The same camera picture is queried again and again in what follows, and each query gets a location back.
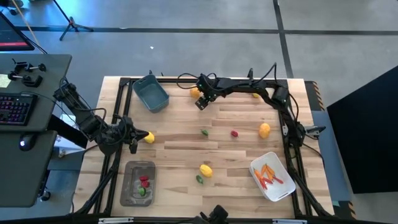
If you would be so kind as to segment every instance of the black clamp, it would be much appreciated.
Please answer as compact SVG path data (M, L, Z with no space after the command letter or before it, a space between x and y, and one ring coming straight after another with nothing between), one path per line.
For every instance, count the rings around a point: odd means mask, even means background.
M34 87L34 88L38 87L43 81L43 77L41 77L40 75L38 75L37 78L35 80L33 80L32 77L30 77L28 75L24 75L22 77L20 75L17 75L15 72L11 72L8 74L8 79L10 79L12 81L17 80L17 78L22 79L21 82L25 86Z
M42 83L43 77L41 77L40 75L38 75L36 79L33 79L28 75L20 76L19 73L21 73L22 70L25 70L27 72L33 72L33 70L35 69L39 69L42 72L46 72L47 67L43 63L39 64L37 67L34 67L32 64L27 62L16 62L14 59L12 59L12 61L14 61L15 67L14 71L11 71L8 74L7 76L8 79L16 81L18 78L20 78L22 84L34 88L38 87Z

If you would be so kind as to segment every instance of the computer mouse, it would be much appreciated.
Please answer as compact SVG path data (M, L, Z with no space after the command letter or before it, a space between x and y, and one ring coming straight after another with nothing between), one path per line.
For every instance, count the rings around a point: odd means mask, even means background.
M31 150L36 143L37 134L22 134L19 139L19 149L22 151Z

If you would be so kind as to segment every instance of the keyboard keys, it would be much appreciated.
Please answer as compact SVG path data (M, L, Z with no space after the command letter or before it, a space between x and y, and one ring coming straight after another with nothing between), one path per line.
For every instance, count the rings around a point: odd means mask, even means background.
M30 111L34 109L36 96L18 93L0 93L0 125L27 125Z

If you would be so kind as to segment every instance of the gray floor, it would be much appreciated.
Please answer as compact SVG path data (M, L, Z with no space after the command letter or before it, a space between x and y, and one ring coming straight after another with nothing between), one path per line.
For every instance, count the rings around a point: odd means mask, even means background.
M77 23L93 27L278 28L272 0L58 1ZM398 30L396 0L279 0L279 6L288 30ZM66 24L52 1L25 1L25 7L32 26ZM24 26L19 15L4 13ZM59 32L35 34L49 53L73 55L68 79L91 106L96 105L105 75L145 75L151 69L168 76L216 72L241 77L252 67L260 77L277 62L278 76L286 77L278 34L70 32L62 42ZM326 105L398 64L398 35L286 35L286 40L294 77L318 82ZM397 198L397 193L388 193L352 199L358 219L398 223ZM46 212L26 214L23 217ZM0 217L22 216L19 210L2 209Z

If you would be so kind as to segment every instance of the monitor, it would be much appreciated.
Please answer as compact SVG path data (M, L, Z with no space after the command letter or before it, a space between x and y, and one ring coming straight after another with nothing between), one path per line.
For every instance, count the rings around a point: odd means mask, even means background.
M0 52L34 49L23 33L0 12Z

